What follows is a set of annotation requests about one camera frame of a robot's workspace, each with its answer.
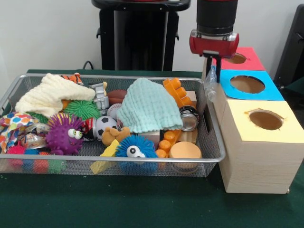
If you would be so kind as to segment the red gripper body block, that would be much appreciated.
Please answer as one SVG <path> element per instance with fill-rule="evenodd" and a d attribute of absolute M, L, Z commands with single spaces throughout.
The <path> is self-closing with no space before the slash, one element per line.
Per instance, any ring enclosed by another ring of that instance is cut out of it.
<path fill-rule="evenodd" d="M 189 44 L 193 54 L 210 54 L 221 58 L 231 58 L 236 53 L 239 44 L 239 34 L 205 36 L 193 29 L 190 33 Z"/>

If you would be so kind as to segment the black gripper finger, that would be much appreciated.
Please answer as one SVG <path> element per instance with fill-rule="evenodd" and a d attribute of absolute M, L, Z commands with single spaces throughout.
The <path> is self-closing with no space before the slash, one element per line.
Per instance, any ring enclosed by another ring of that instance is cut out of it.
<path fill-rule="evenodd" d="M 210 69 L 211 69 L 211 66 L 212 66 L 213 57 L 212 56 L 207 56 L 206 59 L 207 59 L 207 63 L 206 63 L 206 76 L 207 76 Z"/>
<path fill-rule="evenodd" d="M 222 61 L 222 58 L 216 58 L 216 75 L 217 75 L 217 83 L 220 82 L 221 61 Z"/>

